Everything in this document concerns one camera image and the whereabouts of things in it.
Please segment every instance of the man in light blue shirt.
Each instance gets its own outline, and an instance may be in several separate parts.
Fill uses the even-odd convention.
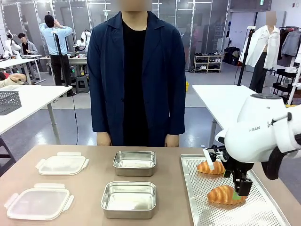
[[[61,78],[62,65],[61,65],[61,61],[58,53],[58,47],[55,41],[54,34],[57,34],[60,41],[60,47],[63,55],[63,64],[64,64],[65,75],[66,75],[66,82],[67,85],[71,85],[70,65],[67,56],[67,46],[65,42],[65,37],[72,34],[72,28],[61,26],[60,23],[57,20],[54,20],[54,18],[51,15],[46,15],[45,23],[40,24],[40,31],[46,40],[47,47],[50,53],[51,66],[53,69],[53,73],[55,75],[55,85],[57,86],[62,85],[62,78]],[[73,93],[72,90],[67,92],[67,97],[72,97],[74,95],[75,93]]]

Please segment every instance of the navy blue jacket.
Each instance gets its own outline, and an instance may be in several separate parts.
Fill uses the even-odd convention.
[[[121,12],[96,26],[87,55],[92,127],[123,145],[124,46]],[[185,132],[185,53],[178,30],[148,12],[142,86],[149,145]]]

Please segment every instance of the neck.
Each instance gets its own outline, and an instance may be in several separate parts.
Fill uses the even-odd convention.
[[[147,27],[147,11],[127,12],[122,11],[122,20],[127,26],[136,31],[146,30]]]

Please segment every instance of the man's hand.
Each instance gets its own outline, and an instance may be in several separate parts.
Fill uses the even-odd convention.
[[[165,147],[179,147],[180,138],[179,135],[167,134],[165,138]]]
[[[55,20],[55,27],[62,28],[63,26],[61,26],[60,23],[57,20]]]
[[[111,137],[107,132],[97,133],[98,146],[112,146]]]
[[[9,76],[9,78],[12,80],[12,81],[27,81],[27,78],[26,78],[26,75],[25,74],[19,74],[19,73],[15,73],[15,74],[11,74]]]

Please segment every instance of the shoe rack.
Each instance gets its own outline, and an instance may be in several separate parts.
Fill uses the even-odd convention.
[[[210,69],[209,66],[211,65],[218,65],[219,68],[214,68],[214,69]],[[208,72],[221,72],[221,67],[222,67],[222,55],[214,55],[214,56],[194,56],[194,72],[195,73],[208,73]]]

